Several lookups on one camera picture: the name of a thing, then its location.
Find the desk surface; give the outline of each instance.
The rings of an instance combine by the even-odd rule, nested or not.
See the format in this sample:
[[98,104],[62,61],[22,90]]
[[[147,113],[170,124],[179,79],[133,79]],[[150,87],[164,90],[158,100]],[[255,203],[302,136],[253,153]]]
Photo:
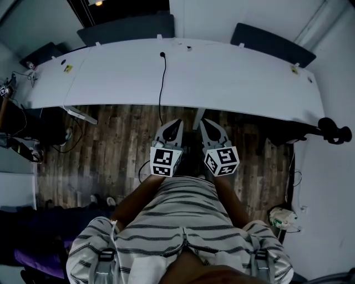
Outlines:
[[[130,40],[63,55],[73,61],[66,63],[74,66],[66,74],[71,76],[62,75],[64,68],[58,62],[45,63],[45,72],[28,100],[32,108],[157,105],[164,71],[160,52],[165,52],[167,63],[162,105],[228,110],[314,125],[324,117],[311,72],[298,68],[295,74],[290,63],[270,55],[197,39]],[[59,73],[59,78],[66,78],[64,84],[58,82]]]

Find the white striped shirt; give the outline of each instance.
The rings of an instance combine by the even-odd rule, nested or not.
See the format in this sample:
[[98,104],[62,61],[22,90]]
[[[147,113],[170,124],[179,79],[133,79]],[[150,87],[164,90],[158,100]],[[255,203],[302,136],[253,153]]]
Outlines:
[[[173,177],[122,232],[109,219],[95,218],[74,241],[67,273],[72,284],[153,284],[187,245],[205,265],[228,265],[251,275],[257,249],[252,237],[267,250],[274,282],[289,283],[290,259],[270,228],[261,221],[233,227],[213,184]],[[114,259],[99,261],[107,248],[115,251]]]

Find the wooden floor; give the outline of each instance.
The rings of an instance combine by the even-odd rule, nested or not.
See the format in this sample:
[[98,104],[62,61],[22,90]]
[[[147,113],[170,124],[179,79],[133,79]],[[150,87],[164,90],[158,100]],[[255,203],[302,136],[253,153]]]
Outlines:
[[[38,165],[38,201],[52,199],[64,208],[89,204],[91,194],[122,200],[138,185],[138,171],[149,160],[150,144],[160,127],[157,106],[102,105],[81,106],[80,110],[98,118],[98,125],[79,121],[83,137],[67,154],[49,148],[45,161]],[[196,109],[162,107],[164,122],[181,118],[184,131],[192,132]],[[266,142],[261,156],[255,154],[260,133],[251,116],[226,111],[206,111],[209,118],[223,126],[237,147],[240,165],[235,191],[252,219],[267,220],[267,210],[284,201],[289,149]],[[74,128],[72,140],[61,150],[70,149],[80,137],[80,128],[67,114],[66,127]],[[149,164],[141,171],[143,180],[150,174]]]

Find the wood plank flooring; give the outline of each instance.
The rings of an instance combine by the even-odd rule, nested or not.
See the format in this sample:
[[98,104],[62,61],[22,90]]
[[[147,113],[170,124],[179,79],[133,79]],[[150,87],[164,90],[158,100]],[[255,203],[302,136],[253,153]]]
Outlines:
[[[80,106],[80,110],[98,118],[98,125],[80,120],[83,137],[67,154],[49,148],[45,160],[38,165],[38,200],[43,206],[52,199],[64,208],[85,206],[91,194],[112,196],[120,202],[138,185],[138,171],[149,160],[150,144],[160,127],[158,106],[102,105]],[[184,139],[200,142],[192,131],[196,109],[162,107],[164,122],[181,118]],[[207,110],[205,118],[223,126],[237,147],[240,165],[235,191],[253,220],[267,221],[267,210],[281,204],[286,192],[290,164],[287,146],[275,147],[267,140],[261,156],[255,154],[260,132],[252,116]],[[63,114],[66,127],[74,129],[73,138],[61,151],[70,149],[80,137],[78,124]],[[201,152],[195,155],[201,158]],[[200,167],[194,168],[197,175]],[[149,164],[141,171],[144,180],[150,174]]]

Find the forearm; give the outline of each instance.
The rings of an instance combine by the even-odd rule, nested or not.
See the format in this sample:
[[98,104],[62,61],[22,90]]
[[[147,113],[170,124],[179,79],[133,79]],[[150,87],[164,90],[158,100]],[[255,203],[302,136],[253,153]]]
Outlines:
[[163,176],[148,176],[136,190],[117,205],[111,219],[119,221],[123,227],[126,227],[153,200],[154,195],[164,180],[165,177]]
[[248,214],[243,210],[242,203],[234,192],[227,176],[214,177],[213,182],[216,187],[217,195],[226,209],[233,226],[243,228],[249,223]]

